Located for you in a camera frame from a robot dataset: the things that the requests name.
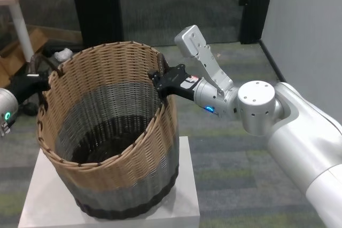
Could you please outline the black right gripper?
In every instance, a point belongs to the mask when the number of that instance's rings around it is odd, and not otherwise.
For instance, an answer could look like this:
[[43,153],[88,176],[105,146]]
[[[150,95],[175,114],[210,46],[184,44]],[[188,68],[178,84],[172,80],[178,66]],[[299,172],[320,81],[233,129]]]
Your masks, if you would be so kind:
[[200,79],[189,75],[184,64],[170,67],[167,71],[149,70],[149,79],[152,79],[153,86],[161,100],[169,95],[177,95],[190,101],[194,101],[195,87]]

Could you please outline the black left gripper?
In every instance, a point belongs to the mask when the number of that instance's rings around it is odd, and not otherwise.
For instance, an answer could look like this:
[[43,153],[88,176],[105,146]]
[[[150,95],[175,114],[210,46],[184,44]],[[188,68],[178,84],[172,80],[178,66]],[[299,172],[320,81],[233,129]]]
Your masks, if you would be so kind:
[[35,93],[49,91],[49,77],[46,75],[27,74],[15,76],[9,85],[9,91],[15,96],[18,104],[22,104]]

